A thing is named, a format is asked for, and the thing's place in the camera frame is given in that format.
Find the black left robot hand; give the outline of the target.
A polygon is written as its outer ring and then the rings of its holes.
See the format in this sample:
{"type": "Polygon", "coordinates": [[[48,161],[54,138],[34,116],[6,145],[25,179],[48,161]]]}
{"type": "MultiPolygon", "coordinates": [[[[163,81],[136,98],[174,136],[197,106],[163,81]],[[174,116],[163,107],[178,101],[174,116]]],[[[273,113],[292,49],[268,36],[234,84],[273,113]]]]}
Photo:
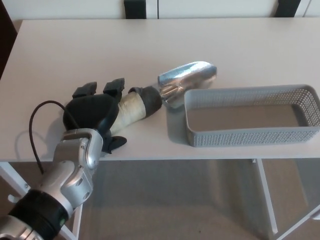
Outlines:
{"type": "Polygon", "coordinates": [[[72,94],[72,100],[65,109],[77,123],[71,120],[67,113],[63,114],[63,124],[66,130],[94,129],[99,132],[103,139],[102,151],[110,154],[127,143],[123,136],[112,136],[111,127],[115,123],[125,87],[125,79],[117,78],[107,82],[101,94],[97,94],[97,82],[89,82],[77,87],[72,94]]]}

